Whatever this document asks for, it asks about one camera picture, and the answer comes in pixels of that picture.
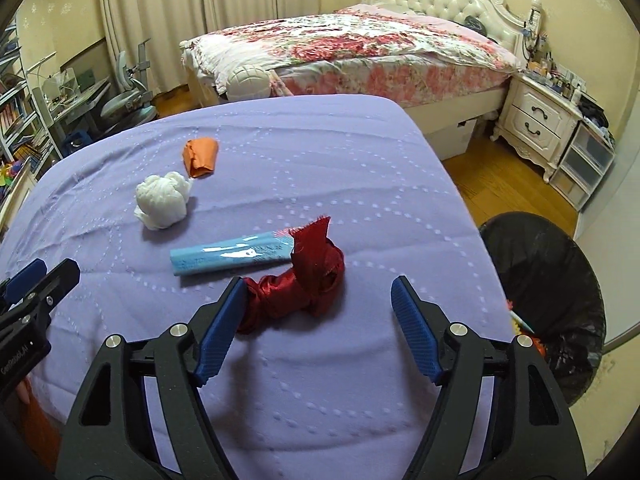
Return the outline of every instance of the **blue tube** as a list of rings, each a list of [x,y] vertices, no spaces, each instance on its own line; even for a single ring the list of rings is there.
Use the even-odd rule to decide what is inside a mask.
[[[171,264],[175,276],[187,276],[211,270],[235,269],[268,262],[291,260],[293,237],[289,231],[224,240],[186,249],[172,249]]]

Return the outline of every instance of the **floral bedding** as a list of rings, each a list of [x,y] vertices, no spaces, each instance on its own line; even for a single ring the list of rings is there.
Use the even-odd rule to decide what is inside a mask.
[[[221,94],[235,68],[253,64],[270,71],[274,96],[366,93],[404,107],[493,88],[518,68],[511,52],[453,22],[365,5],[219,30],[185,52]]]

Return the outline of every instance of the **yellow wall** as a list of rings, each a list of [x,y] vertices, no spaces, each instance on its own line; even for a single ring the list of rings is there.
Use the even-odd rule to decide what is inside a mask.
[[[511,12],[526,16],[531,0],[506,0]],[[625,109],[638,89],[640,35],[618,0],[541,0],[543,26],[554,59],[581,76],[605,109],[614,135],[624,130]],[[321,0],[322,12],[360,0]]]
[[[24,0],[18,9],[18,34],[25,68],[52,51],[41,75],[59,70],[74,56],[104,38],[99,0]]]

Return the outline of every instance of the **blue gripper pad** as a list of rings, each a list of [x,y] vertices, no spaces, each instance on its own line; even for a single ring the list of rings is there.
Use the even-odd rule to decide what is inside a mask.
[[[202,384],[218,374],[222,361],[234,340],[236,330],[246,309],[247,290],[244,280],[239,280],[226,297],[217,316],[209,326],[200,344],[200,359],[193,373]]]
[[[42,260],[36,258],[6,284],[4,300],[8,304],[18,303],[46,275],[47,266]]]
[[[437,383],[442,375],[438,360],[438,340],[400,278],[396,278],[391,285],[391,306],[418,370],[430,378],[431,382]]]

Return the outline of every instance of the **nightstand drawer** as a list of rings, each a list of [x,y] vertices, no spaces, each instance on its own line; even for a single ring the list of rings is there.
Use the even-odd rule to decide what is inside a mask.
[[[513,105],[552,132],[557,131],[558,126],[564,119],[564,114],[558,111],[557,105],[554,105],[527,85],[520,85],[518,94],[514,97]]]
[[[524,142],[544,156],[546,160],[551,160],[551,156],[560,139],[548,128],[545,128],[515,106],[512,106],[509,110],[505,123],[510,132],[520,134],[520,138]]]

